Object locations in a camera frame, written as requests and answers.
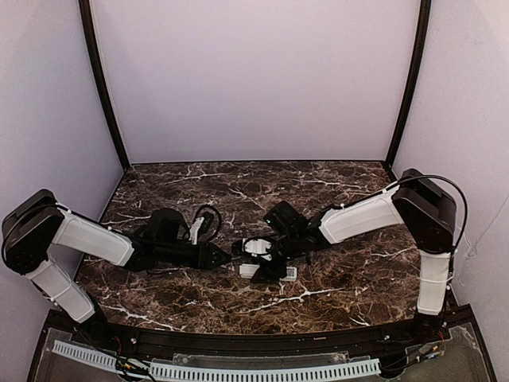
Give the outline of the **white remote control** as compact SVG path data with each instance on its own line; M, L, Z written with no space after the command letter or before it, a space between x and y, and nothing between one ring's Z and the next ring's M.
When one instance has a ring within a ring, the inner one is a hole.
M273 280L276 276L276 273L274 271L270 271L267 267L260 267L258 264L243 263L239 266L239 275L242 279ZM296 280L296 267L287 267L286 276L279 279L279 281L282 282L295 282Z

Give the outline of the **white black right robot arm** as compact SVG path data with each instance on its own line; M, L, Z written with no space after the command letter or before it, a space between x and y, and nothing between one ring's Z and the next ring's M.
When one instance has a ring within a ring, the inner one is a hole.
M287 276L289 260L375 230L405 225L421 256L417 314L438 316L453 278L453 257L466 226L457 225L457 203L439 182L449 179L406 170L400 179L352 203L331 205L308 219L282 201L264 216L271 236L240 240L240 251L259 265L256 279Z

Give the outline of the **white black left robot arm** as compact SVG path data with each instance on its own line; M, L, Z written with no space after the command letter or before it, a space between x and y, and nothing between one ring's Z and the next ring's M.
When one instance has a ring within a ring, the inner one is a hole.
M175 209L158 209L132 234L121 233L72 211L41 189L2 221L2 260L42 290L79 324L99 317L92 297L81 290L50 256L52 246L93 255L128 271L148 271L158 263L211 270L231 261L231 255L213 243L221 227L219 212L201 206L192 224Z

